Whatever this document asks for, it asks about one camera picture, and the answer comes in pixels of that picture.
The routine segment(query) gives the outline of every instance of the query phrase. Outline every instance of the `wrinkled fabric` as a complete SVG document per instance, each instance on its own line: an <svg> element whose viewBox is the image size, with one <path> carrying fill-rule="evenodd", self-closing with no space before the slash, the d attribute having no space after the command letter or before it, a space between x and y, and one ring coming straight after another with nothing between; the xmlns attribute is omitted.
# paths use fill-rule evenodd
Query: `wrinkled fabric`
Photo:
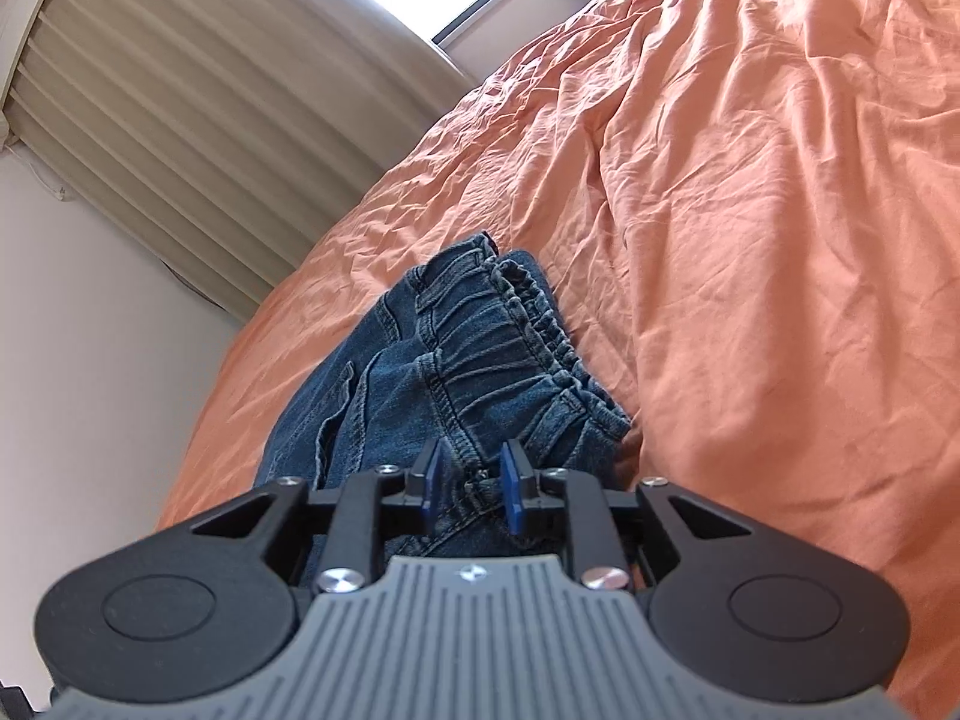
<svg viewBox="0 0 960 720"><path fill-rule="evenodd" d="M409 469L428 440L443 439L433 533L392 539L386 557L552 552L560 545L507 531L501 445L520 440L535 469L586 471L613 485L629 428L573 350L533 257L500 257L480 233L378 298L287 404L254 483L295 476L336 488L380 464ZM323 541L314 539L301 584Z"/></svg>
<svg viewBox="0 0 960 720"><path fill-rule="evenodd" d="M164 524L246 490L378 295L487 229L536 256L657 472L880 571L892 693L960 700L960 0L595 0L424 137L268 298ZM644 442L638 449L638 431Z"/></svg>

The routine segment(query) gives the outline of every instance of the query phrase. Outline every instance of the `orange bed sheet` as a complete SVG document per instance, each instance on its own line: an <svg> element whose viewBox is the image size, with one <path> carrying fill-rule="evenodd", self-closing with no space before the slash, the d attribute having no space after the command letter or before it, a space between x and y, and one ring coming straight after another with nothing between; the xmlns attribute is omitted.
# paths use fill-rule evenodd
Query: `orange bed sheet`
<svg viewBox="0 0 960 720"><path fill-rule="evenodd" d="M526 248L662 473L880 571L960 700L960 0L595 0L316 246L224 360L162 525L241 493L405 269ZM640 433L642 430L642 447Z"/></svg>

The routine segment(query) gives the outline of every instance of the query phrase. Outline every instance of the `pleated curtain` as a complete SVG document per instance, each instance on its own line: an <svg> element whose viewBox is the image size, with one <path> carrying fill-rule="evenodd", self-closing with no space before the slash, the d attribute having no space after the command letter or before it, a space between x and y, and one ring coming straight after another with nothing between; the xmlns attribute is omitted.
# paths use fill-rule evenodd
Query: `pleated curtain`
<svg viewBox="0 0 960 720"><path fill-rule="evenodd" d="M371 0L45 0L3 110L248 319L471 85Z"/></svg>

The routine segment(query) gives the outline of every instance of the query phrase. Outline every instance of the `jeans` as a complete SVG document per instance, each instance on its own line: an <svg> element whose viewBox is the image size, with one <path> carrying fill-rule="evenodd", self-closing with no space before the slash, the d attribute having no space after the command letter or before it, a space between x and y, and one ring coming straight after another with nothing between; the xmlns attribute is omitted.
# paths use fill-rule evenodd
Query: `jeans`
<svg viewBox="0 0 960 720"><path fill-rule="evenodd" d="M299 476L337 487L378 464L410 467L426 440L446 437L453 461L433 535L395 538L386 556L551 552L507 532L501 443L519 439L535 469L589 471L613 485L629 427L574 352L534 258L498 256L479 233L407 271L318 365L277 420L256 483Z"/></svg>

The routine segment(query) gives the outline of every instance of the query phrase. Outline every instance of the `white cord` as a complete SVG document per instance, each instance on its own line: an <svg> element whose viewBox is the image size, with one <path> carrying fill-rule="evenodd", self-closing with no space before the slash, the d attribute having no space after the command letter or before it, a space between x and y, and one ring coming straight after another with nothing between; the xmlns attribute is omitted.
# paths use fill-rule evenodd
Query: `white cord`
<svg viewBox="0 0 960 720"><path fill-rule="evenodd" d="M27 167L30 167L30 172L32 172L32 174L34 175L37 181L40 181L40 183L44 186L44 189L46 189L46 191L49 191L49 193L52 194L57 200L61 202L66 201L66 189L64 189L64 187L60 187L59 189L54 189L52 186L50 186L50 184L48 184L46 181L40 178L40 174L37 172L37 168L34 167L29 160L26 160L23 157L21 157L18 153L16 153L16 151L14 151L12 148L7 146L6 143L4 143L4 148L6 148L6 150L9 151L14 157L20 160L21 163L23 163Z"/></svg>

